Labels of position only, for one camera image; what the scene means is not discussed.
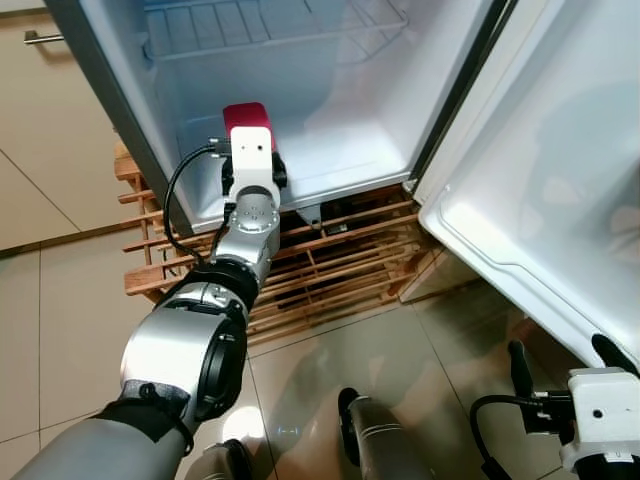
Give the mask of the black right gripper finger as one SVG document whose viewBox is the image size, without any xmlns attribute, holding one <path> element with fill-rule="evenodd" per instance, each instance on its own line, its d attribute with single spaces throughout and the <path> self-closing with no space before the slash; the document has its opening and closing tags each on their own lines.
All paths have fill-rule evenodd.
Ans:
<svg viewBox="0 0 640 480">
<path fill-rule="evenodd" d="M 507 351 L 513 392 L 516 397 L 531 401 L 535 398 L 534 381 L 532 381 L 532 370 L 529 358 L 526 356 L 524 343 L 521 340 L 511 340 L 508 343 Z"/>
<path fill-rule="evenodd" d="M 595 355 L 603 362 L 604 369 L 627 372 L 634 378 L 640 378 L 639 367 L 607 335 L 600 333 L 591 335 L 591 347 L 593 347 Z"/>
</svg>

